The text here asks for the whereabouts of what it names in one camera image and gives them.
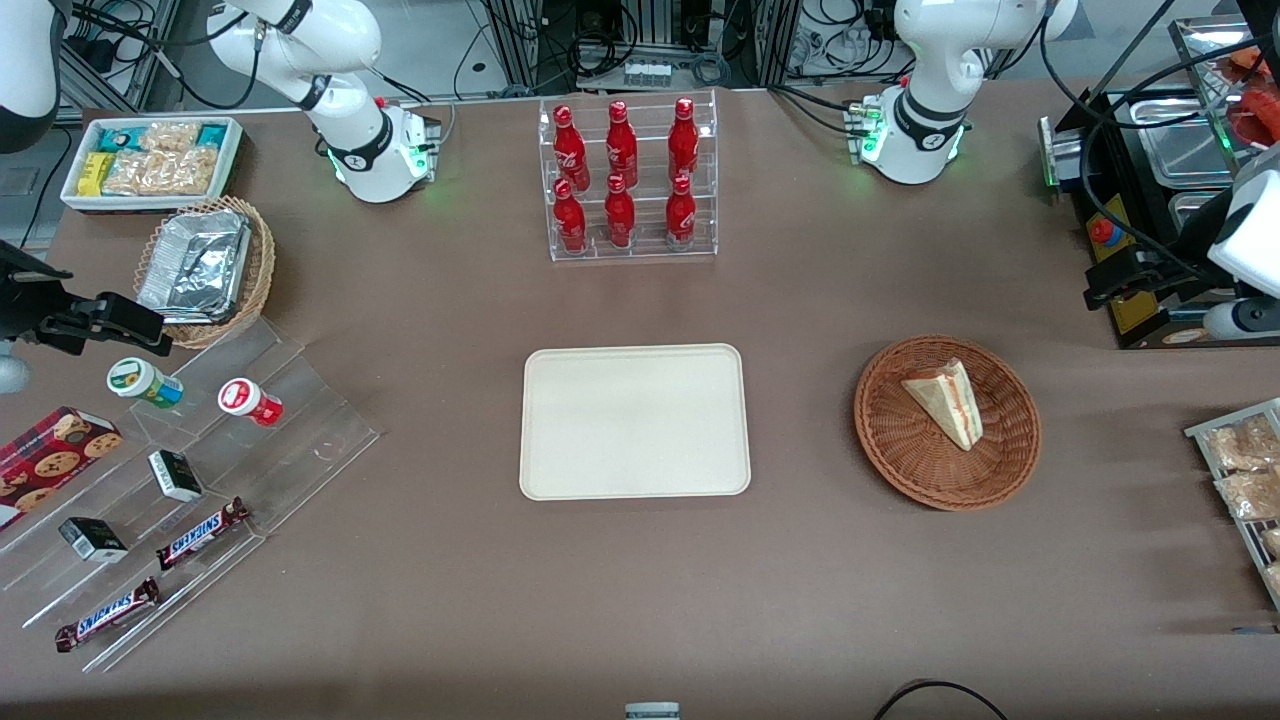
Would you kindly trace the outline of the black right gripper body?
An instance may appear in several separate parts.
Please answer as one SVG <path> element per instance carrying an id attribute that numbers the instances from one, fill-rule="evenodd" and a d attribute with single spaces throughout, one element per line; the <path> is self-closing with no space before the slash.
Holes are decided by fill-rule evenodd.
<path id="1" fill-rule="evenodd" d="M 44 325 L 72 305 L 63 286 L 72 277 L 3 240 L 3 340 L 41 345 Z"/>

